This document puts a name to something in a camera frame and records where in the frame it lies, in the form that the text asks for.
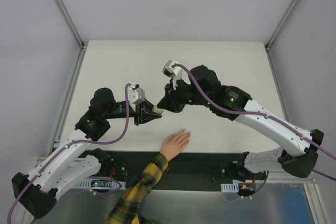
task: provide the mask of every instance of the white wall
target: white wall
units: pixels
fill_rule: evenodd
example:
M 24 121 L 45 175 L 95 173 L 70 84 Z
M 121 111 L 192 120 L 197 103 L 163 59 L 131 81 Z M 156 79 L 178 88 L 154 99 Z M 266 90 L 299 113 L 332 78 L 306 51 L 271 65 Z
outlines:
M 84 41 L 267 42 L 291 0 L 63 0 Z
M 0 0 L 0 8 L 0 223 L 5 223 L 14 201 L 11 178 L 46 155 L 78 47 L 53 0 Z
M 322 146 L 336 154 L 336 0 L 302 0 L 271 49 L 291 122 L 324 132 Z M 336 163 L 319 152 L 316 168 L 336 176 Z M 331 222 L 335 182 L 319 180 Z

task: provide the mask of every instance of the human hand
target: human hand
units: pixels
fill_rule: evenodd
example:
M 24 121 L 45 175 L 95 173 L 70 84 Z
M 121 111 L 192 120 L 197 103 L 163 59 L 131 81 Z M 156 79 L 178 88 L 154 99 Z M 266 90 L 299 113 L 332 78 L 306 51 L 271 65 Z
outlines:
M 168 161 L 176 157 L 188 145 L 191 132 L 184 132 L 185 129 L 171 135 L 163 142 L 160 153 Z

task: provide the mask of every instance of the metal frame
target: metal frame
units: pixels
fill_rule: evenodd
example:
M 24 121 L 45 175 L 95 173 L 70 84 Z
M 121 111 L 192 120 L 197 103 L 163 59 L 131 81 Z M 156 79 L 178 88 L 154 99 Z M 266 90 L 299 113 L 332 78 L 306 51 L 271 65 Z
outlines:
M 66 119 L 67 119 L 69 108 L 70 108 L 70 105 L 71 105 L 72 96 L 75 92 L 75 87 L 76 87 L 76 84 L 77 84 L 79 72 L 80 72 L 80 69 L 81 69 L 81 66 L 82 66 L 82 63 L 83 63 L 83 60 L 84 60 L 84 56 L 85 56 L 85 53 L 86 53 L 86 48 L 87 48 L 87 45 L 84 44 L 83 48 L 80 49 L 79 55 L 78 55 L 77 60 L 76 60 L 76 64 L 75 64 L 75 66 L 72 70 L 71 78 L 70 78 L 70 81 L 69 81 L 69 84 L 68 84 L 68 87 L 67 87 L 67 93 L 64 97 L 64 100 L 63 100 L 63 103 L 62 103 L 62 106 L 61 106 L 61 110 L 60 110 L 60 113 L 58 115 L 57 124 L 56 124 L 56 127 L 53 131 L 53 134 L 52 134 L 52 139 L 51 139 L 51 142 L 50 142 L 48 155 L 52 153 L 53 148 L 55 147 L 55 144 L 58 144 L 60 142 L 60 138 L 61 138 L 61 135 L 62 135 L 62 132 L 63 132 L 63 129 L 64 129 L 64 125 L 65 125 L 65 122 L 66 122 Z
M 64 18 L 65 23 L 67 24 L 67 26 L 69 27 L 72 35 L 74 36 L 78 46 L 80 47 L 80 53 L 77 57 L 77 61 L 76 64 L 73 68 L 72 71 L 72 75 L 71 75 L 71 79 L 70 82 L 68 84 L 68 89 L 67 89 L 67 93 L 66 96 L 64 98 L 64 101 L 62 103 L 62 107 L 59 113 L 59 118 L 57 121 L 57 125 L 55 127 L 55 130 L 53 132 L 52 135 L 52 143 L 50 145 L 49 148 L 49 153 L 51 153 L 51 151 L 53 150 L 54 147 L 58 146 L 59 140 L 60 140 L 60 136 L 62 134 L 63 128 L 64 128 L 64 124 L 66 121 L 66 117 L 69 111 L 69 107 L 71 104 L 71 99 L 72 96 L 74 94 L 75 91 L 75 87 L 76 87 L 76 83 L 77 83 L 77 79 L 79 76 L 79 72 L 80 72 L 80 68 L 85 56 L 85 52 L 86 52 L 86 47 L 87 47 L 87 43 L 84 43 L 81 39 L 80 34 L 78 33 L 78 30 L 76 29 L 64 3 L 62 0 L 54 0 L 55 4 L 57 5 L 62 17 Z M 284 28 L 284 26 L 286 25 L 287 21 L 289 20 L 289 18 L 291 17 L 292 13 L 294 12 L 294 10 L 296 9 L 298 3 L 300 0 L 292 0 L 288 6 L 288 8 L 286 9 L 284 15 L 282 16 L 277 28 L 275 29 L 274 33 L 272 34 L 269 42 L 266 44 L 265 50 L 267 53 L 267 58 L 269 60 L 269 65 L 271 68 L 271 72 L 272 75 L 274 77 L 274 82 L 276 85 L 276 89 L 279 95 L 279 100 L 280 100 L 280 104 L 282 107 L 282 111 L 284 113 L 285 119 L 288 120 L 288 114 L 286 111 L 286 107 L 284 104 L 284 100 L 282 98 L 282 91 L 278 82 L 278 78 L 277 78 L 277 74 L 276 71 L 274 69 L 273 63 L 272 63 L 272 59 L 271 59 L 271 55 L 269 54 L 269 50 L 272 47 L 272 45 L 274 44 L 274 42 L 276 41 L 276 39 L 278 38 L 280 32 L 282 31 L 282 29 Z M 42 160 L 44 160 L 44 158 L 39 158 L 38 159 L 38 163 L 41 162 Z M 272 172 L 269 175 L 269 183 L 286 183 L 286 184 L 295 184 L 295 183 L 301 183 L 304 184 L 304 188 L 307 194 L 307 199 L 308 199 L 308 203 L 313 215 L 313 219 L 315 223 L 321 224 L 321 223 L 330 223 L 330 220 L 328 219 L 328 215 L 325 211 L 323 202 L 322 202 L 322 198 L 320 196 L 319 193 L 319 189 L 318 189 L 318 185 L 316 184 L 317 181 L 314 177 L 310 177 L 307 179 L 299 179 L 299 178 L 295 178 L 285 172 Z M 20 217 L 21 217 L 21 221 L 18 218 L 18 223 L 21 224 L 26 224 L 26 223 L 30 223 L 30 221 L 32 220 L 32 217 L 30 215 L 30 213 L 28 213 L 28 211 L 20 211 Z
M 308 204 L 315 224 L 331 224 L 317 184 L 304 184 Z
M 54 1 L 55 1 L 55 4 L 57 5 L 62 17 L 63 17 L 65 23 L 67 24 L 67 26 L 69 27 L 73 37 L 75 38 L 78 46 L 80 48 L 82 48 L 84 46 L 84 42 L 81 39 L 81 37 L 80 37 L 80 35 L 79 35 L 75 25 L 74 25 L 74 22 L 72 21 L 64 3 L 63 3 L 63 1 L 62 0 L 54 0 Z
M 293 13 L 293 11 L 295 10 L 295 8 L 297 7 L 298 3 L 300 0 L 292 0 L 289 4 L 289 6 L 287 7 L 284 15 L 282 16 L 277 28 L 275 29 L 274 33 L 272 34 L 269 42 L 266 45 L 266 49 L 267 51 L 269 51 L 269 49 L 271 48 L 271 46 L 274 44 L 275 40 L 278 38 L 280 32 L 282 31 L 282 29 L 284 28 L 285 24 L 287 23 L 288 19 L 290 18 L 291 14 Z

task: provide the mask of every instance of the plaid shirt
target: plaid shirt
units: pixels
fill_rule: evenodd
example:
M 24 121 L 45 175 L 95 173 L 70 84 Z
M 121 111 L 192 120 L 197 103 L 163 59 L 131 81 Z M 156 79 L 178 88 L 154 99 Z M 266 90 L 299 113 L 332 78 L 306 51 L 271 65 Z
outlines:
M 138 180 L 130 186 L 116 206 L 105 217 L 105 224 L 149 224 L 152 222 L 138 216 L 142 199 L 161 179 L 168 169 L 168 161 L 159 154 L 145 168 Z

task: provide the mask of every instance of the metal bracket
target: metal bracket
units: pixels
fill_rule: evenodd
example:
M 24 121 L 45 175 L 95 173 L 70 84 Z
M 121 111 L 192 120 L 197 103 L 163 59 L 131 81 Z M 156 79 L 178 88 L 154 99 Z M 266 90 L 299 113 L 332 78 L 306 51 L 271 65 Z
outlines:
M 145 91 L 142 88 L 136 88 L 136 89 L 132 89 L 132 87 L 129 88 L 128 96 L 129 96 L 130 106 L 134 111 L 135 111 L 136 105 L 139 105 L 140 103 L 146 100 Z
M 99 189 L 99 190 L 110 190 L 110 189 L 117 189 L 119 186 L 115 182 L 106 182 L 104 187 L 94 187 L 92 186 L 92 182 L 94 182 L 97 179 L 87 178 L 78 183 L 74 186 L 75 189 Z M 122 187 L 121 189 L 126 188 L 126 182 L 120 182 Z
M 177 64 L 177 61 L 169 60 L 162 70 L 163 74 L 170 77 L 173 82 L 173 89 L 176 90 L 177 81 L 182 79 L 183 70 L 178 68 L 173 68 L 174 64 Z
M 314 173 L 310 174 L 308 178 L 298 178 L 286 173 L 285 171 L 270 171 L 267 182 L 283 184 L 317 184 L 316 175 Z
M 237 193 L 239 192 L 239 185 L 237 182 L 233 182 L 232 184 L 221 184 L 221 190 L 223 193 Z
M 316 184 L 304 184 L 310 211 L 315 224 L 330 224 L 325 210 L 319 187 Z

